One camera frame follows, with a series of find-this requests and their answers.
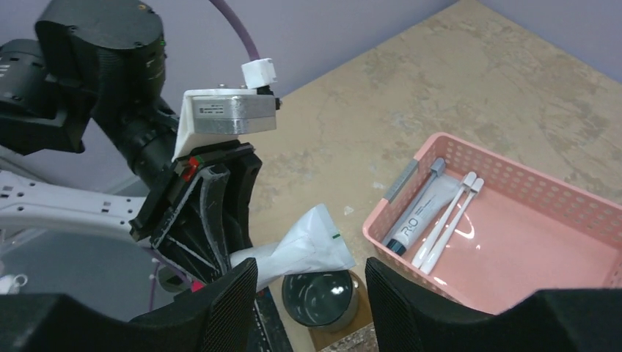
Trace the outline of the white red-capped toothpaste tube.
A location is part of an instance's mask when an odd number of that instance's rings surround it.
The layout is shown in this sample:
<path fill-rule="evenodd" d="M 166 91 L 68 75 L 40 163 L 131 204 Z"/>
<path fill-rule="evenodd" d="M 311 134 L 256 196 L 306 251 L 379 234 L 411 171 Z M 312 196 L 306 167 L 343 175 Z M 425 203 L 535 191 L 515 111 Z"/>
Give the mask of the white red-capped toothpaste tube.
<path fill-rule="evenodd" d="M 254 258 L 260 292 L 281 276 L 349 270 L 354 258 L 325 204 L 308 210 L 279 242 L 233 252 L 230 264 Z"/>

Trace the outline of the dark green enamel mug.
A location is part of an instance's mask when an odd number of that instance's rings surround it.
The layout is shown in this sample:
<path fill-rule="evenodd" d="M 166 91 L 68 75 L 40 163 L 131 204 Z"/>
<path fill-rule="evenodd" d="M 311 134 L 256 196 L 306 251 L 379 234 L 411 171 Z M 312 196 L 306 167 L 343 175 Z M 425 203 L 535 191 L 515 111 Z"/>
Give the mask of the dark green enamel mug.
<path fill-rule="evenodd" d="M 358 284 L 344 271 L 291 274 L 282 282 L 282 301 L 288 315 L 311 329 L 336 332 L 355 318 Z"/>

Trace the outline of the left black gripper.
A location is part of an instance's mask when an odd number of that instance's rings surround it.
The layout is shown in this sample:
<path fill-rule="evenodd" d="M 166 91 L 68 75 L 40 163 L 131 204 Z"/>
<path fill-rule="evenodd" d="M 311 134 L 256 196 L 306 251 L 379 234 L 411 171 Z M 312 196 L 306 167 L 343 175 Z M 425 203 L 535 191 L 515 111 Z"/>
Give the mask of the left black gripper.
<path fill-rule="evenodd" d="M 262 161 L 250 143 L 198 147 L 159 174 L 130 221 L 132 235 L 190 279 L 230 269 L 227 248 L 248 248 L 249 203 Z"/>

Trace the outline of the pink plastic basket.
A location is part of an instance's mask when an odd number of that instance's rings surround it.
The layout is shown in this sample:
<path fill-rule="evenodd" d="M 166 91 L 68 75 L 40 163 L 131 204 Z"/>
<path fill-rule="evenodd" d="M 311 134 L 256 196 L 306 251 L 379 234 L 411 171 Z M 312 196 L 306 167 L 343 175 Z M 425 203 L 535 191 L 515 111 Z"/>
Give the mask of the pink plastic basket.
<path fill-rule="evenodd" d="M 411 247 L 387 247 L 389 231 L 431 176 L 483 178 L 439 261 L 415 268 Z M 498 313 L 544 288 L 621 287 L 621 207 L 447 133 L 414 155 L 362 226 L 378 256 L 407 279 L 445 298 Z"/>

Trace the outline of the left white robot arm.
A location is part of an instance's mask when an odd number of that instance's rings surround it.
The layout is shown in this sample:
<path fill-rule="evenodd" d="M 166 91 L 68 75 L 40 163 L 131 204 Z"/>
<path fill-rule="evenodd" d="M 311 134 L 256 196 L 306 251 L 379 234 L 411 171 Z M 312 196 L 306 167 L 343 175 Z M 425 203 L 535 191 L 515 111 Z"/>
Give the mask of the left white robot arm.
<path fill-rule="evenodd" d="M 248 248 L 261 160 L 239 136 L 276 127 L 272 79 L 161 97 L 166 41 L 143 1 L 51 1 L 36 37 L 1 46 L 1 145 L 20 155 L 82 153 L 95 122 L 148 187 L 145 197 L 1 176 L 4 227 L 134 241 L 184 280 L 209 284 Z"/>

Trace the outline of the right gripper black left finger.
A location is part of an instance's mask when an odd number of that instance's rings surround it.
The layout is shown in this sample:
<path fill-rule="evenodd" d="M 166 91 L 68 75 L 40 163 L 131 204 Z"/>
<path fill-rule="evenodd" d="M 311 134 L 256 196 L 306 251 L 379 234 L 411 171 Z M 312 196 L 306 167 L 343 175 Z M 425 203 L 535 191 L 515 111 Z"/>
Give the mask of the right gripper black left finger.
<path fill-rule="evenodd" d="M 2 351 L 245 351 L 257 264 L 248 258 L 202 289 L 128 322 L 65 294 L 1 297 Z"/>

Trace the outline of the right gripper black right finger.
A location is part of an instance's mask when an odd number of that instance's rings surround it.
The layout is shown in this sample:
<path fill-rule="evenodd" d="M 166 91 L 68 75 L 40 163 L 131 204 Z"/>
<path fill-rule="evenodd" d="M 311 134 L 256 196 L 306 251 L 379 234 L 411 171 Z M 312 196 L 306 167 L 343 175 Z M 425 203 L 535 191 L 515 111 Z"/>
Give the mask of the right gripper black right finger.
<path fill-rule="evenodd" d="M 380 351 L 620 351 L 621 290 L 539 290 L 491 315 L 365 265 Z"/>

